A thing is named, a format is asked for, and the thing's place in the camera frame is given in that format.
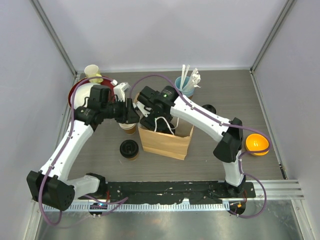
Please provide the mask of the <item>stack of paper cups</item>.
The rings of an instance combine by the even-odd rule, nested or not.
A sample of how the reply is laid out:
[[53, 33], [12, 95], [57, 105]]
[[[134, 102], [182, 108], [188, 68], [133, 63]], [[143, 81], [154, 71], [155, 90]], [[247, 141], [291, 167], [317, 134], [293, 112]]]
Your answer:
[[136, 132], [136, 123], [126, 124], [126, 123], [120, 123], [119, 126], [127, 135], [132, 135]]

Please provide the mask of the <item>black lid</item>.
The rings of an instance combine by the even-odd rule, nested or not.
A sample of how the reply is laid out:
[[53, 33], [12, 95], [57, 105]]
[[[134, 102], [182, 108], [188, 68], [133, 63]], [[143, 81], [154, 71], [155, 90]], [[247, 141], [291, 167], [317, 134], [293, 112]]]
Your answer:
[[170, 128], [166, 128], [163, 130], [157, 130], [158, 133], [163, 133], [163, 134], [169, 134], [169, 135], [175, 135], [176, 130], [174, 129], [174, 125], [172, 123], [169, 124]]
[[139, 153], [139, 145], [136, 141], [127, 139], [120, 144], [119, 152], [124, 158], [135, 158]]

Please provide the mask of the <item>paper cup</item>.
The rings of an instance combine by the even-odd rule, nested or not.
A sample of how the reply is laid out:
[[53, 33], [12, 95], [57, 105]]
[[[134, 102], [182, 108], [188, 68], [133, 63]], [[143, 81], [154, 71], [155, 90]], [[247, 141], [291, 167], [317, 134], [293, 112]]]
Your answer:
[[129, 161], [134, 161], [134, 160], [137, 159], [138, 156], [139, 156], [139, 154], [136, 154], [136, 155], [133, 156], [133, 157], [128, 157], [127, 160], [129, 160]]

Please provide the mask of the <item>brown paper bag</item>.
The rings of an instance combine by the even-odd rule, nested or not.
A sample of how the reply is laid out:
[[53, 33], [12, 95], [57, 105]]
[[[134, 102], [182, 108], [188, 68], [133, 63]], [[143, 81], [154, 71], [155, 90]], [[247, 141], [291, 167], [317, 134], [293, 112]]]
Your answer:
[[188, 154], [194, 126], [180, 119], [174, 135], [148, 130], [140, 123], [137, 129], [145, 152], [184, 160]]

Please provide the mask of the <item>stack of black lids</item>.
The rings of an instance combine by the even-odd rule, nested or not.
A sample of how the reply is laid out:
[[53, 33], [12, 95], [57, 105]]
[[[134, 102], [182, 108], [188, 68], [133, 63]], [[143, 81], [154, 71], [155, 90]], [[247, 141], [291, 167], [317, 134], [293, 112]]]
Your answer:
[[205, 105], [202, 106], [202, 108], [204, 108], [205, 110], [207, 110], [207, 111], [209, 111], [209, 112], [211, 112], [213, 114], [217, 113], [216, 108], [211, 104], [205, 104]]

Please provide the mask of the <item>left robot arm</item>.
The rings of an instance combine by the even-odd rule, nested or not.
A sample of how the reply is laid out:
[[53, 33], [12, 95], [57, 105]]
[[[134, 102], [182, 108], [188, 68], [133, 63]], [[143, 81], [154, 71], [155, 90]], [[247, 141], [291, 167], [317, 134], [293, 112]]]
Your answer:
[[97, 83], [85, 83], [74, 88], [70, 97], [71, 122], [64, 137], [45, 165], [38, 172], [30, 171], [26, 178], [32, 198], [40, 205], [65, 211], [74, 199], [84, 195], [91, 195], [97, 200], [106, 195], [105, 177], [88, 173], [69, 180], [68, 176], [80, 150], [105, 119], [114, 119], [122, 124], [138, 122], [132, 99], [125, 98], [129, 88], [127, 82], [113, 89]]

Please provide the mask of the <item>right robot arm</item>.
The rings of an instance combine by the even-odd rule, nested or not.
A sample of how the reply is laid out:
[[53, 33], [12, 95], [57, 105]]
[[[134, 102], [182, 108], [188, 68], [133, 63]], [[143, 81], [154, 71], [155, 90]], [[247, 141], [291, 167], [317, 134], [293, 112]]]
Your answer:
[[226, 193], [233, 198], [244, 191], [246, 178], [239, 167], [242, 152], [242, 121], [229, 120], [197, 105], [174, 87], [167, 85], [161, 92], [146, 86], [138, 94], [133, 106], [140, 110], [140, 123], [149, 130], [167, 127], [156, 123], [160, 118], [165, 122], [176, 117], [208, 134], [217, 145], [213, 155], [222, 161], [225, 171]]

